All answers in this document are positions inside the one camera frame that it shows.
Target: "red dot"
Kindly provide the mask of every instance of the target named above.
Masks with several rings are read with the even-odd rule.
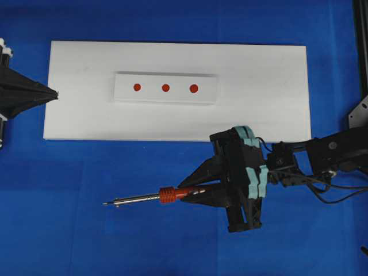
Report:
[[[198,91],[198,85],[191,85],[189,87],[190,92],[196,93]]]
[[[168,85],[168,84],[164,84],[163,86],[162,86],[162,91],[164,91],[164,92],[168,92],[170,90],[170,85]]]
[[[141,89],[141,86],[140,86],[140,84],[139,84],[139,83],[136,83],[136,84],[133,86],[133,88],[134,88],[134,91],[139,91],[139,90]]]

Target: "teal pad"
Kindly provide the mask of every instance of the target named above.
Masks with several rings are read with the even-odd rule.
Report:
[[[266,186],[267,186],[267,175],[269,173],[269,169],[266,165],[259,166],[260,174],[259,174],[259,185],[258,185],[258,196],[266,197]]]
[[[248,198],[256,200],[258,198],[258,178],[253,168],[246,167],[246,170],[250,180]]]

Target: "screw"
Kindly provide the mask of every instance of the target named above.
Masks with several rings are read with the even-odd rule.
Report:
[[[328,148],[331,150],[332,149],[335,150],[337,147],[338,147],[338,144],[336,142],[331,142],[328,144]]]
[[[277,165],[282,165],[283,164],[283,158],[278,158],[277,160],[276,160],[276,164]]]

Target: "metal rod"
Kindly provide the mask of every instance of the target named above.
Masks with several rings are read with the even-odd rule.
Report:
[[[148,200],[159,200],[159,199],[160,199],[159,194],[147,194],[147,195],[140,195],[138,197],[116,198],[114,201],[103,203],[103,205],[113,204],[113,205],[119,206],[121,204],[128,204],[128,203],[148,201]]]

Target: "white block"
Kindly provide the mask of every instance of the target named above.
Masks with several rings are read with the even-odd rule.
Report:
[[[118,73],[115,76],[114,99],[122,102],[214,104],[217,78],[209,75]]]
[[[215,75],[211,105],[116,102],[119,72]],[[267,141],[311,138],[303,46],[53,41],[44,138],[208,141],[249,125]]]

